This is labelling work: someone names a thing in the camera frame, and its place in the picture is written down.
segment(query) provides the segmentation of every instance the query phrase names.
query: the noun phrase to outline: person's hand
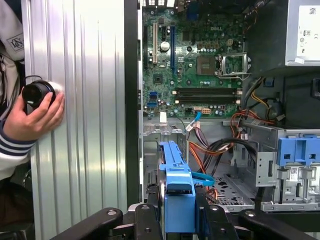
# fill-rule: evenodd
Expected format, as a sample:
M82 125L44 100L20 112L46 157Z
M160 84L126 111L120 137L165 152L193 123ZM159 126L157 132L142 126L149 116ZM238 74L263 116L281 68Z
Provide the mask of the person's hand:
M65 97L63 93L59 93L49 107L51 98L50 92L45 95L38 108L26 115L25 102L20 94L4 123L4 134L17 141L34 141L55 129L64 116Z

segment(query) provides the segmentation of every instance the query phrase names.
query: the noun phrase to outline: blue drive bracket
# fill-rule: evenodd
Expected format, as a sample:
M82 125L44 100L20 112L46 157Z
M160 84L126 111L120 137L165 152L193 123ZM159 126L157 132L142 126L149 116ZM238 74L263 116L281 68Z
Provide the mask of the blue drive bracket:
M320 163L320 138L315 135L279 138L277 164L284 167L290 163L300 163L304 166Z
M165 164L159 165L165 171L164 222L166 233L196 232L196 192L192 172L182 159L178 145L160 142Z

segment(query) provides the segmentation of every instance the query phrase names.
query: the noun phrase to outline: motherboard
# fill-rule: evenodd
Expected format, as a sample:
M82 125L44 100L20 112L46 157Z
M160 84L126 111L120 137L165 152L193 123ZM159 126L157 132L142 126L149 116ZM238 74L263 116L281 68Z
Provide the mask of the motherboard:
M143 114L227 118L237 112L247 64L243 16L143 11Z

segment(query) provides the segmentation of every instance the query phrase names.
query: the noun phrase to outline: power supply label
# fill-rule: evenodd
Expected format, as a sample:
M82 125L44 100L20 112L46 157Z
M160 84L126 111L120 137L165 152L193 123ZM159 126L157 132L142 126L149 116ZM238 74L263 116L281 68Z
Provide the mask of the power supply label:
M320 56L320 7L300 6L297 56Z

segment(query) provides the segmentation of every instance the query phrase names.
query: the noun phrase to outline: blue pcie slot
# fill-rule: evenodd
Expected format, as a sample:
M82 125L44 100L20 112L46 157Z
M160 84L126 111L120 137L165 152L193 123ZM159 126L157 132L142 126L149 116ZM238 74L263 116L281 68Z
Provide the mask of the blue pcie slot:
M170 67L173 74L176 74L176 26L171 26L170 31Z
M155 108L157 106L157 103L156 102L147 102L146 106L148 108Z

